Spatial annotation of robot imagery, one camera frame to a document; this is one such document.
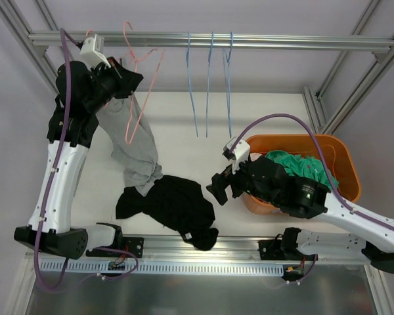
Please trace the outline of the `green tank top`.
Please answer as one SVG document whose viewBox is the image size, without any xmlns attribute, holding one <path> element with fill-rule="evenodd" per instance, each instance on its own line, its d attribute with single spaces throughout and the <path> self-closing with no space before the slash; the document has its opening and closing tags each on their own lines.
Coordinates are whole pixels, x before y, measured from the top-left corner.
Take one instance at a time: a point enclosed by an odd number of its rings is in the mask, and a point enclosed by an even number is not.
<svg viewBox="0 0 394 315">
<path fill-rule="evenodd" d="M 327 176 L 329 175 L 335 188 L 338 187 L 339 182 L 332 176 L 331 172 L 326 171 L 321 160 L 313 156 L 303 157 L 301 154 L 290 154 L 283 150 L 273 150 L 268 152 L 265 157 L 283 166 L 285 172 L 290 176 L 315 180 L 326 185 L 331 190 L 332 185 Z"/>
</svg>

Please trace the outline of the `black tank top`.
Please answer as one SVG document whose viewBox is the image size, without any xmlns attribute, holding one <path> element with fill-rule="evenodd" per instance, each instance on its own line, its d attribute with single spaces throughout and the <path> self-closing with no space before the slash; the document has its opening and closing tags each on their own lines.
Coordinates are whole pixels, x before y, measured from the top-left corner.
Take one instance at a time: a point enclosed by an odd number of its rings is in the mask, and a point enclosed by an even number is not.
<svg viewBox="0 0 394 315">
<path fill-rule="evenodd" d="M 165 175 L 145 196 L 133 187 L 124 188 L 116 204 L 116 218 L 129 219 L 139 213 L 178 232 L 184 242 L 200 251 L 209 251 L 217 242 L 213 204 L 193 180 Z"/>
</svg>

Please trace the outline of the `blue hanger of white top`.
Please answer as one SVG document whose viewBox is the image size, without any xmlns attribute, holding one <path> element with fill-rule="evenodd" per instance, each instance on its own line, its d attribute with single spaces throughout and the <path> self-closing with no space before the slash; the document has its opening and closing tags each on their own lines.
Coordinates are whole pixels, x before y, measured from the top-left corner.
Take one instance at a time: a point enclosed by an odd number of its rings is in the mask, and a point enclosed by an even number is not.
<svg viewBox="0 0 394 315">
<path fill-rule="evenodd" d="M 188 33 L 187 33 L 186 54 L 185 54 L 186 74 L 187 74 L 188 93 L 189 93 L 190 103 L 191 103 L 191 108 L 192 108 L 192 115 L 193 115 L 193 122 L 194 122 L 195 133 L 196 133 L 196 137 L 199 137 L 197 117 L 196 117 L 196 107 L 195 107 L 194 95 L 193 95 L 193 90 L 192 90 L 191 68 L 190 68 L 190 48 L 191 48 L 191 34 L 188 31 Z"/>
</svg>

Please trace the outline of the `blue hanger of green top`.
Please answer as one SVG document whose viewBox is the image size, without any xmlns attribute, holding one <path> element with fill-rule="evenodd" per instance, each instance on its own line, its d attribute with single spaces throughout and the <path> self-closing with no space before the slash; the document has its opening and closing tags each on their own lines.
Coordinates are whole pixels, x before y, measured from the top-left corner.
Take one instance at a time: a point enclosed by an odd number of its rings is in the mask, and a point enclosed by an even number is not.
<svg viewBox="0 0 394 315">
<path fill-rule="evenodd" d="M 210 84 L 211 84 L 211 61 L 212 61 L 212 52 L 213 52 L 213 44 L 214 44 L 214 33 L 211 33 L 209 52 L 208 52 L 208 75 L 206 82 L 206 105 L 205 105 L 205 135 L 208 137 L 208 129 L 209 129 L 209 93 L 210 93 Z"/>
</svg>

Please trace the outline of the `blue hanger of red top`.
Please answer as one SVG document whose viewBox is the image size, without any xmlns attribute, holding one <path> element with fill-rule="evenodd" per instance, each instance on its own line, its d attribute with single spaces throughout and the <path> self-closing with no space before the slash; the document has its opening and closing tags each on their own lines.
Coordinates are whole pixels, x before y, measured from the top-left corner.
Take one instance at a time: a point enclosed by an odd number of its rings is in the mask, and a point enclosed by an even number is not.
<svg viewBox="0 0 394 315">
<path fill-rule="evenodd" d="M 223 71 L 224 71 L 225 87 L 226 87 L 227 125 L 228 125 L 229 138 L 232 138 L 230 60 L 232 57 L 233 41 L 234 41 L 234 36 L 233 33 L 231 32 L 229 50 L 223 49 Z"/>
</svg>

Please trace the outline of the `white tank top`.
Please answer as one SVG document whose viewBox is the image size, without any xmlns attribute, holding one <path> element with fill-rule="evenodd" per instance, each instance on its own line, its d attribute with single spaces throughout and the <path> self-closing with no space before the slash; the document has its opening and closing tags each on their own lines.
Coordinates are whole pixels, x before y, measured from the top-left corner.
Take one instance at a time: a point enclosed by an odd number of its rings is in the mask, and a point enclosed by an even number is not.
<svg viewBox="0 0 394 315">
<path fill-rule="evenodd" d="M 260 153 L 251 153 L 250 154 L 250 160 L 251 162 L 262 162 L 265 161 L 265 155 L 264 154 L 260 154 Z"/>
</svg>

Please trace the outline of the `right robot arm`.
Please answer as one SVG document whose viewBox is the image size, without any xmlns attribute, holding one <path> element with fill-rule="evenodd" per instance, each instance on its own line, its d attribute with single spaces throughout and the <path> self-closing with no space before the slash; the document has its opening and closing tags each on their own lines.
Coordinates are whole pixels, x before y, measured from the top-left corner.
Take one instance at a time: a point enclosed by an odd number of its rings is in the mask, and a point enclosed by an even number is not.
<svg viewBox="0 0 394 315">
<path fill-rule="evenodd" d="M 356 260 L 394 274 L 394 219 L 340 201 L 326 185 L 290 176 L 282 165 L 266 157 L 242 162 L 238 170 L 229 165 L 214 174 L 206 187 L 220 205 L 228 200 L 227 188 L 234 198 L 246 193 L 291 217 L 315 219 L 345 230 L 337 234 L 286 228 L 280 242 L 285 259 L 308 256 Z"/>
</svg>

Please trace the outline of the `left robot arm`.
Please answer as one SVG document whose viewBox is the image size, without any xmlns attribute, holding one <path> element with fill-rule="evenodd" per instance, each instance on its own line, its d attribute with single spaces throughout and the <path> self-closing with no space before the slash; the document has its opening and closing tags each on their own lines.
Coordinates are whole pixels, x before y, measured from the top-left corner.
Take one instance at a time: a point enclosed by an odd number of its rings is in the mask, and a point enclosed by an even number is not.
<svg viewBox="0 0 394 315">
<path fill-rule="evenodd" d="M 93 135 L 97 112 L 113 98 L 131 96 L 143 76 L 110 57 L 93 68 L 71 61 L 57 71 L 56 108 L 47 132 L 47 166 L 37 206 L 27 225 L 14 231 L 18 243 L 51 255 L 78 259 L 102 250 L 109 257 L 123 250 L 120 226 L 96 223 L 73 227 L 71 210 Z"/>
</svg>

